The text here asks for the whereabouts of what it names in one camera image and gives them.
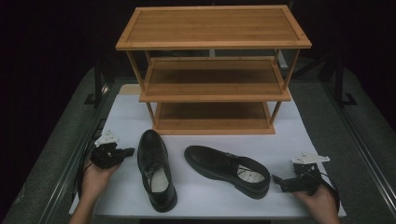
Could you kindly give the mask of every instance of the shelf leg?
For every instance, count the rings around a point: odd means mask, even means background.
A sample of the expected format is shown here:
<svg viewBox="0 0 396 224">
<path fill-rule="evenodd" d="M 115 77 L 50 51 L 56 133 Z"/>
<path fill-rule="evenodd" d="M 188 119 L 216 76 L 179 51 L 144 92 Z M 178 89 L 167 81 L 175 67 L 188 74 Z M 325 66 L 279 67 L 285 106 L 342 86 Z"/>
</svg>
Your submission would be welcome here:
<svg viewBox="0 0 396 224">
<path fill-rule="evenodd" d="M 146 59 L 148 60 L 148 66 L 151 66 L 152 62 L 151 62 L 151 56 L 149 56 L 149 51 L 145 50 L 145 54 L 146 54 Z"/>
<path fill-rule="evenodd" d="M 276 102 L 276 105 L 275 105 L 275 108 L 274 108 L 274 112 L 273 112 L 273 114 L 271 116 L 271 119 L 270 119 L 270 125 L 274 124 L 274 120 L 276 118 L 277 112 L 279 111 L 280 104 L 282 104 L 282 102 L 280 102 L 280 101 Z"/>
<path fill-rule="evenodd" d="M 283 56 L 282 50 L 279 51 L 279 57 L 277 59 L 279 61 L 280 69 L 286 70 L 288 69 L 288 64 L 286 63 L 285 57 Z"/>
<path fill-rule="evenodd" d="M 151 118 L 151 122 L 153 125 L 155 125 L 155 118 L 154 118 L 154 113 L 152 111 L 152 107 L 150 103 L 146 103 L 146 106 L 148 107 L 148 113 L 149 113 L 149 117 Z"/>
<path fill-rule="evenodd" d="M 277 59 L 279 58 L 279 53 L 280 53 L 280 49 L 276 49 L 273 64 L 277 64 Z"/>
<path fill-rule="evenodd" d="M 209 57 L 216 57 L 216 51 L 214 49 L 209 50 Z"/>
<path fill-rule="evenodd" d="M 291 60 L 291 65 L 288 71 L 288 74 L 285 77 L 285 83 L 283 84 L 283 90 L 286 91 L 288 89 L 289 83 L 290 83 L 290 79 L 291 79 L 291 75 L 293 74 L 293 70 L 294 67 L 297 64 L 297 59 L 298 59 L 298 55 L 300 54 L 300 50 L 297 49 L 296 52 L 293 55 L 293 58 Z"/>
<path fill-rule="evenodd" d="M 134 74 L 136 75 L 137 82 L 140 85 L 140 89 L 142 89 L 142 91 L 145 91 L 143 78 L 140 74 L 139 68 L 137 67 L 137 63 L 136 60 L 134 59 L 133 53 L 131 51 L 126 51 L 126 54 L 128 55 L 129 62 L 131 63 L 132 68 L 134 69 Z"/>
</svg>

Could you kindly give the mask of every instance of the black leather shoe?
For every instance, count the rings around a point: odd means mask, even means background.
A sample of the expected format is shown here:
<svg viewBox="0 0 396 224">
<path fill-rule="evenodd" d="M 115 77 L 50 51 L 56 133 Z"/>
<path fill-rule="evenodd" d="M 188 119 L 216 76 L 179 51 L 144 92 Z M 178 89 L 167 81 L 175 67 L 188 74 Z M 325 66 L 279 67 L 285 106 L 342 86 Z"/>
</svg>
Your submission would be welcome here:
<svg viewBox="0 0 396 224">
<path fill-rule="evenodd" d="M 153 130 L 145 131 L 140 138 L 137 165 L 154 209 L 158 212 L 173 209 L 177 193 L 172 183 L 168 152 L 160 135 Z"/>
<path fill-rule="evenodd" d="M 189 165 L 199 174 L 233 184 L 248 197 L 263 198 L 270 186 L 270 173 L 247 157 L 238 157 L 211 147 L 190 146 L 184 151 Z"/>
</svg>

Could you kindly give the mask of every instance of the white table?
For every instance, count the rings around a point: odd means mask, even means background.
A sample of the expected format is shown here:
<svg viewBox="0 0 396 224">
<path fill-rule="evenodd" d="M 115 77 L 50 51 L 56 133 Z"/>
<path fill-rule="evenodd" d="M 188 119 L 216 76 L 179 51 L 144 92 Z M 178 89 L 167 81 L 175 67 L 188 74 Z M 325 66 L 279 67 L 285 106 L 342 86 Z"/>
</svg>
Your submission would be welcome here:
<svg viewBox="0 0 396 224">
<path fill-rule="evenodd" d="M 269 106 L 271 110 L 275 103 L 269 103 Z M 142 133 L 151 129 L 151 125 L 146 105 L 138 102 L 138 94 L 122 94 L 121 91 L 111 108 L 104 130 L 109 129 L 120 138 L 118 148 L 135 147 L 137 152 Z M 94 214 L 158 218 L 308 217 L 304 205 L 291 194 L 283 193 L 273 180 L 267 195 L 254 200 L 227 182 L 199 175 L 184 159 L 183 153 L 188 146 L 213 147 L 258 161 L 267 167 L 271 175 L 293 178 L 296 175 L 292 171 L 291 159 L 298 157 L 302 151 L 317 153 L 294 101 L 282 105 L 275 126 L 276 134 L 267 135 L 163 135 L 178 197 L 175 208 L 167 213 L 158 213 L 153 209 L 142 184 L 135 154 L 132 158 L 126 158 L 111 177 L 106 192 L 95 206 Z M 326 173 L 321 164 L 318 167 L 322 173 Z M 70 213 L 73 213 L 77 203 L 78 198 L 74 200 Z M 339 216 L 345 215 L 341 207 Z"/>
</svg>

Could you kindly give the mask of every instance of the bamboo shelf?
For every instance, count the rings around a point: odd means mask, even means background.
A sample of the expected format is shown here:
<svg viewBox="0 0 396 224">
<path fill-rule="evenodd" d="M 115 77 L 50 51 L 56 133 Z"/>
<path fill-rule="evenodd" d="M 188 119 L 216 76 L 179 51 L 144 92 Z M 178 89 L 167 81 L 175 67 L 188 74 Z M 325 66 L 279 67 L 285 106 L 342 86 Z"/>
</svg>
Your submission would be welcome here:
<svg viewBox="0 0 396 224">
<path fill-rule="evenodd" d="M 268 134 L 299 49 L 311 43 L 286 6 L 138 7 L 116 48 L 127 52 L 153 129 L 161 134 Z M 151 58 L 150 50 L 275 49 L 266 57 Z M 280 49 L 296 49 L 286 77 Z M 133 52 L 148 59 L 145 78 Z M 276 102 L 272 113 L 267 102 Z M 150 103 L 157 103 L 152 111 Z"/>
</svg>

